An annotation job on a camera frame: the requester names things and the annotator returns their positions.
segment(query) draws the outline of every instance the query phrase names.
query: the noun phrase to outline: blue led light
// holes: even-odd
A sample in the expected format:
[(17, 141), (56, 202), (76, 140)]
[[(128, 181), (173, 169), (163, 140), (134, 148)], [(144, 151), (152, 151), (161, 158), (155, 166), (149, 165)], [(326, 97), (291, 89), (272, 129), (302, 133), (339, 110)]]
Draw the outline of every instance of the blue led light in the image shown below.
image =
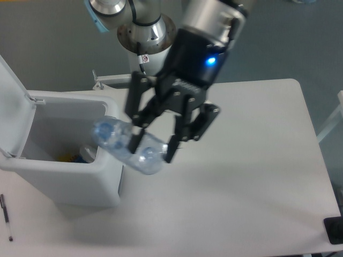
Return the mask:
[(210, 57), (209, 59), (206, 60), (206, 65), (207, 66), (213, 66), (215, 64), (215, 58)]
[(97, 29), (99, 30), (99, 32), (100, 33), (109, 32), (109, 30), (106, 29), (106, 27), (101, 23), (99, 18), (95, 15), (94, 11), (91, 8), (91, 4), (90, 4), (89, 0), (84, 0), (84, 4), (86, 5), (86, 8), (87, 8), (90, 16), (92, 17), (94, 24), (97, 27)]

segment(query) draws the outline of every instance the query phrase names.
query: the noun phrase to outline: pen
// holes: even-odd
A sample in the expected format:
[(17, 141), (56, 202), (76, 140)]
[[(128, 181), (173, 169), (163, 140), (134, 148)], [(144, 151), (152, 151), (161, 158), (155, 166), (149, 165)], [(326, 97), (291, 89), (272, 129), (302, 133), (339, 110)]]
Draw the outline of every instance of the pen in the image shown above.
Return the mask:
[(9, 214), (7, 213), (7, 207), (6, 207), (6, 203), (5, 203), (5, 197), (4, 197), (3, 194), (0, 194), (0, 204), (1, 204), (2, 210), (4, 211), (4, 216), (5, 216), (5, 222), (6, 222), (7, 232), (8, 232), (8, 234), (9, 234), (9, 241), (13, 241), (12, 230), (11, 230), (10, 220), (9, 220)]

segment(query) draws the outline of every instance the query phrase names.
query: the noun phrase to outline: white table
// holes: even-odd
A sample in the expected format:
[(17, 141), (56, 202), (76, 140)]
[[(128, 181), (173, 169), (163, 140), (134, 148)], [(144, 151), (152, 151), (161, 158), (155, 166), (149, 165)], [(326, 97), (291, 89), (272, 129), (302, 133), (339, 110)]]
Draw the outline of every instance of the white table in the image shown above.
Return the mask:
[[(126, 90), (108, 95), (123, 106)], [(152, 176), (125, 168), (117, 208), (55, 205), (0, 172), (14, 242), (0, 222), (0, 256), (278, 256), (343, 250), (323, 219), (339, 216), (299, 84), (213, 85), (222, 112), (199, 142)], [(149, 128), (168, 139), (174, 119)]]

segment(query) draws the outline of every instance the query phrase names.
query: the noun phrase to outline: yellow object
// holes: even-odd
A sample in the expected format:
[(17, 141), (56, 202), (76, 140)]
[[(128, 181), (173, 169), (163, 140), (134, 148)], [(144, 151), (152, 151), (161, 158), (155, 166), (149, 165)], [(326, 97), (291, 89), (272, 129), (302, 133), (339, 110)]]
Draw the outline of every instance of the yellow object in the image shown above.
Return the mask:
[(77, 155), (65, 154), (65, 155), (59, 156), (57, 160), (59, 162), (74, 162), (76, 158), (77, 158)]

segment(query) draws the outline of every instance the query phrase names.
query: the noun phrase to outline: black cable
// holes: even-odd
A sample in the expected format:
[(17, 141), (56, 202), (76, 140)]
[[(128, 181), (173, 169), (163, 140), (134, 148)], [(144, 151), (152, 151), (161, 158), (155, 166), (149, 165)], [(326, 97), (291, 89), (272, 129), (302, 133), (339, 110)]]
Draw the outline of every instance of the black cable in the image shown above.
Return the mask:
[[(139, 51), (139, 48), (140, 48), (140, 43), (137, 42), (137, 56), (140, 56), (140, 51)], [(139, 64), (139, 68), (140, 68), (140, 71), (142, 71), (142, 73), (145, 74), (145, 70), (144, 70), (144, 66), (142, 63)]]
[(131, 7), (131, 12), (132, 12), (132, 21), (135, 22), (137, 18), (137, 13), (136, 13), (136, 7), (135, 4), (133, 3), (133, 0), (128, 0), (130, 7)]

